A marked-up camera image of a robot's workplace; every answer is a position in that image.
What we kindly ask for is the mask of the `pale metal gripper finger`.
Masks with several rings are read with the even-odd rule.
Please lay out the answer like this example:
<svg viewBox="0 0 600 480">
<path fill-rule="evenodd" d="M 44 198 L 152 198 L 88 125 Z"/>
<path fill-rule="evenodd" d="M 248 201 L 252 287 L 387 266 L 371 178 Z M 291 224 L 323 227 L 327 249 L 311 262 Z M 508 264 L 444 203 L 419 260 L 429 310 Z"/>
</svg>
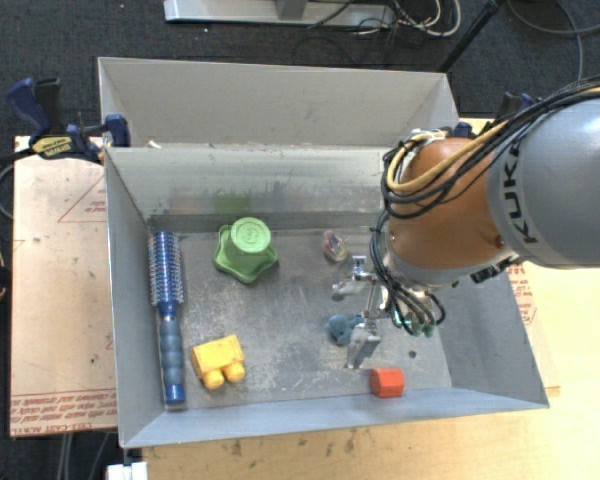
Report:
<svg viewBox="0 0 600 480">
<path fill-rule="evenodd" d="M 365 313 L 357 315 L 349 322 L 349 329 L 345 365 L 348 369 L 361 368 L 381 343 L 376 319 L 369 318 Z"/>
<path fill-rule="evenodd" d="M 375 286 L 377 282 L 377 274 L 367 268 L 367 256 L 353 255 L 345 276 L 332 285 L 332 297 L 344 298 L 356 295 L 367 287 Z"/>
</svg>

